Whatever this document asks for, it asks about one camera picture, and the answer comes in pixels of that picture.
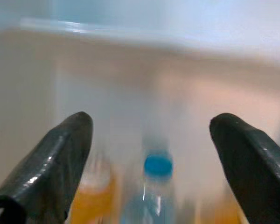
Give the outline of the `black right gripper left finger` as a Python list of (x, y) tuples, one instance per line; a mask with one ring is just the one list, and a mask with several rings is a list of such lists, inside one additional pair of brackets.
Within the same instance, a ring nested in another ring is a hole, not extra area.
[(63, 224), (92, 142), (93, 121), (77, 112), (51, 129), (0, 185), (0, 224)]

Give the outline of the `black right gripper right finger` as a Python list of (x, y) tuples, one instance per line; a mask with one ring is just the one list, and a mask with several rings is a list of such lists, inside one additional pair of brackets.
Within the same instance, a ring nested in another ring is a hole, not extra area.
[(262, 130), (222, 113), (209, 125), (224, 175), (251, 224), (280, 224), (280, 147)]

